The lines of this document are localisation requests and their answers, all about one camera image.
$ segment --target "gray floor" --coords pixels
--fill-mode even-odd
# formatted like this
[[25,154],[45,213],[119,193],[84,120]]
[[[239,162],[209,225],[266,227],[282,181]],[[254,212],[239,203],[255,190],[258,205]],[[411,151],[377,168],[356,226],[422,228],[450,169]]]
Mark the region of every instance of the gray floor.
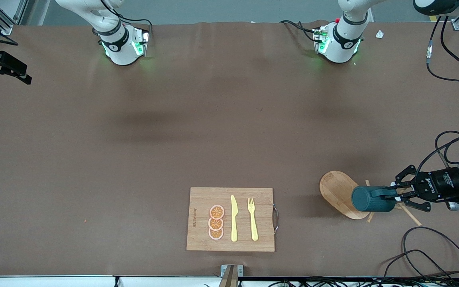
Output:
[[[412,0],[389,0],[372,8],[376,22],[424,22]],[[147,18],[153,24],[197,22],[312,22],[341,16],[337,0],[126,0],[118,12],[126,18]],[[87,25],[78,15],[51,0],[44,25]]]

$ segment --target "knife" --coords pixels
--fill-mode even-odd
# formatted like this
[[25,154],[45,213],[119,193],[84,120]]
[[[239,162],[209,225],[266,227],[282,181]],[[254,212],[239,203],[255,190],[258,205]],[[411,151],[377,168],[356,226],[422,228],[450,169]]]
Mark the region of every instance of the knife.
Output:
[[235,196],[231,196],[231,241],[236,242],[237,237],[238,205]]

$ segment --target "citrus slice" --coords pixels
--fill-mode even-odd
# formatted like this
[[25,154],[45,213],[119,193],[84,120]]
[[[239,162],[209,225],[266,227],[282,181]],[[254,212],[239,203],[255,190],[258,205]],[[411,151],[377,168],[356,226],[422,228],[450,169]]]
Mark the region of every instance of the citrus slice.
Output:
[[208,219],[208,227],[213,231],[221,230],[223,225],[222,219],[213,219],[211,217]]
[[211,230],[209,229],[208,230],[208,236],[210,236],[211,239],[213,240],[219,240],[222,238],[222,236],[224,235],[224,229],[221,228],[221,230]]
[[214,205],[210,208],[210,217],[213,219],[221,219],[224,216],[224,209],[220,205]]

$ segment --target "tabletop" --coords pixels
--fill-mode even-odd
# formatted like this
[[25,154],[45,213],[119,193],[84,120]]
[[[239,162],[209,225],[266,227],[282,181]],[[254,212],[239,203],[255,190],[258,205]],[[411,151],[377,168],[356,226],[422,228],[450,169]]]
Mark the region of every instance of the tabletop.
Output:
[[[415,223],[398,210],[350,220],[318,184],[339,170],[388,185],[459,130],[459,83],[426,71],[432,25],[372,23],[344,64],[285,24],[154,26],[148,57],[127,67],[91,27],[15,27],[20,45],[0,49],[33,83],[0,76],[0,275],[212,275],[228,263],[247,276],[382,275]],[[459,32],[446,34],[459,55]],[[432,69],[458,78],[437,41],[434,53]],[[272,187],[276,251],[186,251],[190,187]],[[412,213],[459,244],[459,211]],[[433,234],[415,231],[408,248],[459,269]],[[402,260],[389,274],[416,275]]]

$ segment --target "yellow fork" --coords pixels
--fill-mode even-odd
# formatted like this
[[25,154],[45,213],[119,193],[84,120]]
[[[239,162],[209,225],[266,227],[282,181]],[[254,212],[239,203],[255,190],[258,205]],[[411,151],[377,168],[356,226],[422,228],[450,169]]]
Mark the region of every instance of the yellow fork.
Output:
[[255,220],[255,200],[253,198],[247,199],[247,209],[251,214],[251,236],[253,237],[253,241],[258,240],[258,230],[256,228],[256,220]]

